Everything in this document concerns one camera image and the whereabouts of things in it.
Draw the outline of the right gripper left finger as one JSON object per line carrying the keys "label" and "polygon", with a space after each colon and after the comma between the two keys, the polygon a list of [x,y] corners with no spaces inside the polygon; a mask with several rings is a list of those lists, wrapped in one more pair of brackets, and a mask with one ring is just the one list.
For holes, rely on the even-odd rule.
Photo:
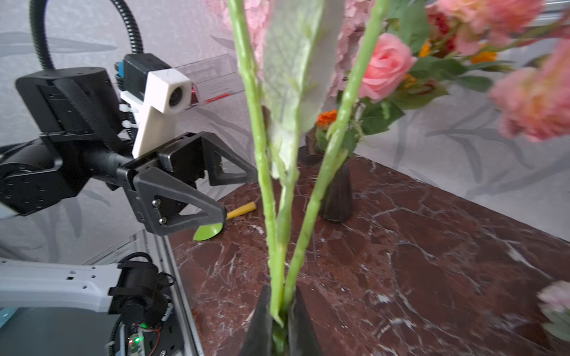
{"label": "right gripper left finger", "polygon": [[258,303],[250,319],[249,329],[240,356],[270,356],[273,354],[273,317],[270,314],[271,289],[261,289]]}

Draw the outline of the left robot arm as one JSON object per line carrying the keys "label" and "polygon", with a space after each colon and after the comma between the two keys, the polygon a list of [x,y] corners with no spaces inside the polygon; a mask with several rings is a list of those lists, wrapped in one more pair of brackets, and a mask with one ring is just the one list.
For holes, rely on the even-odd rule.
{"label": "left robot arm", "polygon": [[1,148],[1,207],[28,216],[75,197],[90,179],[121,188],[147,231],[168,235],[223,223],[226,209],[197,190],[252,182],[255,168],[213,133],[169,137],[139,156],[119,137],[121,111],[104,68],[40,71],[16,82],[40,138]]}

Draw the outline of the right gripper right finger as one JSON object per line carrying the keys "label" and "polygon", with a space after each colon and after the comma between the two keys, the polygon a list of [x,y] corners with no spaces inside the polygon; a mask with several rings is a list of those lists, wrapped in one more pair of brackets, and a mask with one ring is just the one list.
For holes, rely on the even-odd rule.
{"label": "right gripper right finger", "polygon": [[288,311],[288,347],[290,356],[322,356],[316,332],[299,289]]}

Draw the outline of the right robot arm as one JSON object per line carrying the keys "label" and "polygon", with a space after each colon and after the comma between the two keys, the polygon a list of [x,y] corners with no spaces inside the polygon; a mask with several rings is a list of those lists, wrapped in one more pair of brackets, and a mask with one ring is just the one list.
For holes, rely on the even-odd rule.
{"label": "right robot arm", "polygon": [[[201,355],[188,301],[175,276],[135,252],[116,263],[74,266],[1,260],[1,307],[76,308],[117,315],[107,355]],[[264,286],[239,355],[322,355],[300,292],[280,327]]]}

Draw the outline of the pink rose stem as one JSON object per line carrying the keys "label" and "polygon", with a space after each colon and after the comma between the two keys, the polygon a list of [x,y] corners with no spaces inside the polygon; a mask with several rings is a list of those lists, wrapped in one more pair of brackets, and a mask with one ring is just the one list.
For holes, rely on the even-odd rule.
{"label": "pink rose stem", "polygon": [[411,49],[393,34],[382,34],[365,71],[359,96],[373,102],[388,98],[417,62]]}

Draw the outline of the dark glass vase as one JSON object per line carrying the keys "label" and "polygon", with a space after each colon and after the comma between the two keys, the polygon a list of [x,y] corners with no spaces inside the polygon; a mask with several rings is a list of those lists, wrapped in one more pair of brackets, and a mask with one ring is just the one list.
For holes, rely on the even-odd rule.
{"label": "dark glass vase", "polygon": [[324,194],[319,216],[331,223],[344,223],[353,213],[353,192],[350,169],[343,163]]}

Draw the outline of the green yellow spatula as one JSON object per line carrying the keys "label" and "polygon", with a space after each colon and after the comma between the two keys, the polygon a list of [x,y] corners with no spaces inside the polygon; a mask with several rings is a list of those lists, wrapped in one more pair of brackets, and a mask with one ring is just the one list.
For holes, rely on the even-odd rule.
{"label": "green yellow spatula", "polygon": [[229,212],[224,222],[200,226],[194,233],[193,237],[194,242],[203,242],[212,239],[213,237],[217,236],[222,232],[224,224],[227,220],[231,220],[235,217],[248,214],[249,212],[253,212],[255,209],[257,209],[255,202],[251,202]]}

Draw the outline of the clear plastic wall bin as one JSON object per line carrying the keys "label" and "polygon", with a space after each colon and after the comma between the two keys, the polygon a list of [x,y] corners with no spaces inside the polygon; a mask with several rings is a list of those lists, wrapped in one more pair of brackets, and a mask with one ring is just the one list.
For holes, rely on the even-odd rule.
{"label": "clear plastic wall bin", "polygon": [[243,92],[237,64],[235,58],[224,54],[176,67],[191,81],[191,103],[188,109]]}

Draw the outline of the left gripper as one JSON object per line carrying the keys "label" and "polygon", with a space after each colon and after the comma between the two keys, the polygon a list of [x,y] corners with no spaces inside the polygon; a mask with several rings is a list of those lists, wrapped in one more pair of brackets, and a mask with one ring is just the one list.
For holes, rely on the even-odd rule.
{"label": "left gripper", "polygon": [[257,169],[216,134],[187,133],[142,157],[119,165],[115,186],[129,196],[134,216],[153,234],[167,236],[223,223],[226,209],[197,189],[256,182]]}

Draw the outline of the mixed flower bouquet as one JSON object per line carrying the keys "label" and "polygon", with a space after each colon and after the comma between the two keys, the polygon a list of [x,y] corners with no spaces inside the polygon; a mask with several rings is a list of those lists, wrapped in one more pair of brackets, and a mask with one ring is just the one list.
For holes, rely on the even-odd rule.
{"label": "mixed flower bouquet", "polygon": [[[385,14],[370,19],[378,31],[365,31],[346,89],[335,95],[332,111],[319,115],[308,145],[324,153],[343,127],[341,151],[352,154],[360,142],[388,132],[408,112],[448,96],[452,85],[490,91],[495,84],[488,73],[514,72],[501,53],[569,35],[568,6],[557,19],[540,24],[545,12],[544,1],[393,1]],[[382,34],[399,37],[417,62],[388,98],[373,102],[361,98],[359,89]]]}

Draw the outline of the pink carnation stem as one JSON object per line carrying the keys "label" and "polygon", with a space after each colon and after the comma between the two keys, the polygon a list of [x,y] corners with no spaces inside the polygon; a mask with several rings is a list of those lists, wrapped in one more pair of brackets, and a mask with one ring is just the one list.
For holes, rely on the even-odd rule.
{"label": "pink carnation stem", "polygon": [[549,320],[543,329],[551,336],[569,342],[569,282],[557,281],[537,293],[540,311]]}
{"label": "pink carnation stem", "polygon": [[[377,1],[371,18],[385,14],[388,5],[387,1]],[[374,34],[378,27],[371,25],[370,20],[365,31]],[[324,193],[346,157],[341,151],[345,130],[339,127],[332,135],[294,254],[289,256],[287,249],[292,228],[292,203],[299,177],[299,143],[302,136],[315,126],[327,94],[317,100],[309,94],[297,96],[286,90],[279,98],[268,98],[250,38],[246,36],[248,27],[243,24],[240,29],[243,36],[239,42],[235,41],[235,50],[249,108],[258,185],[264,206],[271,277],[270,314],[278,325],[283,326]]]}

